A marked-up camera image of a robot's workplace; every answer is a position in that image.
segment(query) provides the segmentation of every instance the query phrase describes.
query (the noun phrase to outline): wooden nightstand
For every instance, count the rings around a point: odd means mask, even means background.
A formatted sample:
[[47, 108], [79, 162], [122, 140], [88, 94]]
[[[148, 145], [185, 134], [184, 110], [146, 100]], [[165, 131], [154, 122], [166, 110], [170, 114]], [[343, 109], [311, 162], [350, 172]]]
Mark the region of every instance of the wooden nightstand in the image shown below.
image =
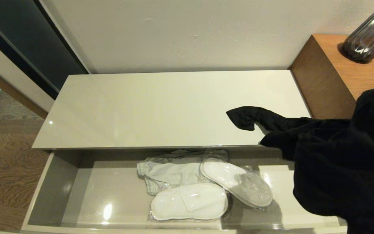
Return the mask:
[[313, 118], [351, 118], [357, 98], [374, 88], [374, 59], [358, 64], [341, 55], [346, 37], [312, 35], [290, 67]]

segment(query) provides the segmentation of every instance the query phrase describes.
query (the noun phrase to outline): glass vase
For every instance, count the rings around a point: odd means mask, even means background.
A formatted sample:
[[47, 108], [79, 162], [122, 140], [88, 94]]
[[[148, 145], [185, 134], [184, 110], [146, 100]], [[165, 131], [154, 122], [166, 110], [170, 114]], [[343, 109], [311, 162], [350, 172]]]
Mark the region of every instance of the glass vase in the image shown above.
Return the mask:
[[360, 63], [374, 59], [374, 13], [346, 39], [343, 55]]

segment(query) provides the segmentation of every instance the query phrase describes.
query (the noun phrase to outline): disposable slipper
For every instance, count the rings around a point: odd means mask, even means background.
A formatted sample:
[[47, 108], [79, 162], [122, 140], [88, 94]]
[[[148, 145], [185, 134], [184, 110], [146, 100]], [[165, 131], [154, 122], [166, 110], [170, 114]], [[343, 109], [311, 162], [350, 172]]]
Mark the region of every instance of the disposable slipper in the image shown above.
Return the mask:
[[204, 160], [200, 172], [248, 206], [256, 208], [272, 202], [269, 185], [256, 173], [217, 158]]
[[194, 184], [159, 192], [151, 202], [154, 219], [216, 219], [226, 212], [226, 192], [211, 183]]

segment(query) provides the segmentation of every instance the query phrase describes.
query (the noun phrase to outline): black cloth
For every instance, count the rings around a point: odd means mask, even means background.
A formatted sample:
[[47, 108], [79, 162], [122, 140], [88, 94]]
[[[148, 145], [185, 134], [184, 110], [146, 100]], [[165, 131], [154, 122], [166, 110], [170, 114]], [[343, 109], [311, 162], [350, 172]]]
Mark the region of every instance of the black cloth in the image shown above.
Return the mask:
[[294, 196], [307, 211], [347, 220], [348, 233], [374, 234], [374, 89], [364, 92], [351, 120], [285, 118], [259, 107], [227, 111], [240, 129], [257, 122], [261, 141], [295, 161]]

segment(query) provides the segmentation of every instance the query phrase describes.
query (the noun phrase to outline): wooden floor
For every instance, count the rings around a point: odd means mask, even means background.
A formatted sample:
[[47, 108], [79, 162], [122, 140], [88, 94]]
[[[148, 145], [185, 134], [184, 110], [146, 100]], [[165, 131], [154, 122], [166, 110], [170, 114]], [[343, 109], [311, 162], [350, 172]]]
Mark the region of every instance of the wooden floor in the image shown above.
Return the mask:
[[0, 93], [0, 230], [19, 230], [48, 154], [31, 149], [43, 119]]

